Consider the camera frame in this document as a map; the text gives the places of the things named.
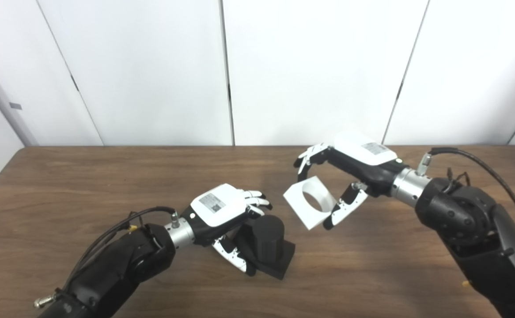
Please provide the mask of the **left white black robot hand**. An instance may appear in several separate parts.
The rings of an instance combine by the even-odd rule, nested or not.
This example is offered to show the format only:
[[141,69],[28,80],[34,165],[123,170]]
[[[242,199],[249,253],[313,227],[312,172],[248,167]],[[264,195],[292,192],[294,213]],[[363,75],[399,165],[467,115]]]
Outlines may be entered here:
[[264,193],[224,183],[195,197],[181,213],[179,221],[186,226],[190,243],[213,247],[238,270],[254,276],[255,266],[246,260],[227,234],[249,220],[264,216],[264,209],[273,209]]

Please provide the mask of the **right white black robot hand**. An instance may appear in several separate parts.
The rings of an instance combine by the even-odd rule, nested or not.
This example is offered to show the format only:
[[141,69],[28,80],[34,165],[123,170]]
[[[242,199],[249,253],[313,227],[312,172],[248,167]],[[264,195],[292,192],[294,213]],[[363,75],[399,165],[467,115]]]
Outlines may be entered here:
[[323,221],[326,230],[338,225],[368,197],[390,197],[395,179],[409,168],[384,145],[358,133],[341,132],[332,144],[312,145],[298,155],[293,163],[294,168],[298,169],[298,181],[307,178],[312,165],[326,162],[357,179],[345,189],[330,216]]

